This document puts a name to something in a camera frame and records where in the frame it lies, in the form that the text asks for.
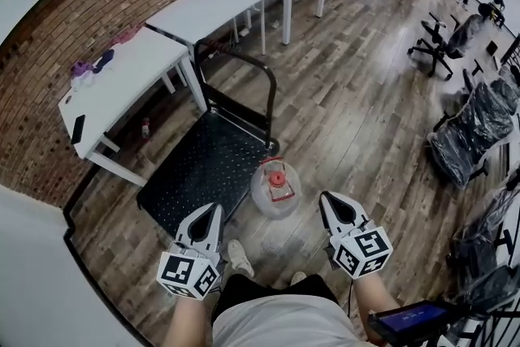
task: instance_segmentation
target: small bottle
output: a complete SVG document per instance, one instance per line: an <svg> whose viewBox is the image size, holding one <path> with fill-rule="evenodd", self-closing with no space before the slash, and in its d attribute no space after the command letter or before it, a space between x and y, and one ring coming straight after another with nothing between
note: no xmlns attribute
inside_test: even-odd
<svg viewBox="0 0 520 347"><path fill-rule="evenodd" d="M150 139L150 119L147 117L143 119L143 124L141 125L141 135L143 136L145 142Z"/></svg>

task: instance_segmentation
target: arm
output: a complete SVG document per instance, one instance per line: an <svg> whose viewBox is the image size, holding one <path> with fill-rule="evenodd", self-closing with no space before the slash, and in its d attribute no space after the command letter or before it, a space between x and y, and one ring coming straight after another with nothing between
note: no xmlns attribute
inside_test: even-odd
<svg viewBox="0 0 520 347"><path fill-rule="evenodd" d="M206 310L201 301L179 297L162 347L205 347Z"/></svg>
<svg viewBox="0 0 520 347"><path fill-rule="evenodd" d="M370 311L384 312L399 308L399 304L392 298L384 287L383 281L377 273L363 276L354 281L354 293L356 294L359 315L365 328L368 341L375 345L384 345L385 341L367 324Z"/></svg>

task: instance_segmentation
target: brick wall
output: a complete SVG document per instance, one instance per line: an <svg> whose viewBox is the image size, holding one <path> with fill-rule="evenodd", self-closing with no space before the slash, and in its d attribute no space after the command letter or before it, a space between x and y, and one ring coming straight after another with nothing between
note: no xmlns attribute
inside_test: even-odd
<svg viewBox="0 0 520 347"><path fill-rule="evenodd" d="M63 207L90 165L58 111L70 67L174 0L41 0L0 46L0 183Z"/></svg>

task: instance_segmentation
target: chair wrapped in plastic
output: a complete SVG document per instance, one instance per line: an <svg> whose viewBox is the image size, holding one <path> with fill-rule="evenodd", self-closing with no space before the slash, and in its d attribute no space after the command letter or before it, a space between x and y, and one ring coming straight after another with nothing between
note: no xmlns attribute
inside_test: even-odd
<svg viewBox="0 0 520 347"><path fill-rule="evenodd" d="M466 104L445 124L428 135L436 166L458 188L464 189L483 156L514 131L511 115L520 88L510 83L508 68L491 83L479 82Z"/></svg>
<svg viewBox="0 0 520 347"><path fill-rule="evenodd" d="M518 204L519 181L520 170L513 169L506 181L474 206L466 224L454 234L447 261L453 278L451 297L456 303L493 310L520 288L518 268L496 260L500 245L507 247L509 256L514 252L513 239L501 225L508 210Z"/></svg>

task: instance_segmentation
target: purple object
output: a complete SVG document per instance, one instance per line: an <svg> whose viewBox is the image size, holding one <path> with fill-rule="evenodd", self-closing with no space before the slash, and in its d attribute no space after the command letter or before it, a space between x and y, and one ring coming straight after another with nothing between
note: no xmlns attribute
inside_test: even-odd
<svg viewBox="0 0 520 347"><path fill-rule="evenodd" d="M71 71L73 77L81 77L87 71L92 71L92 64L85 63L83 61L78 61L72 66Z"/></svg>

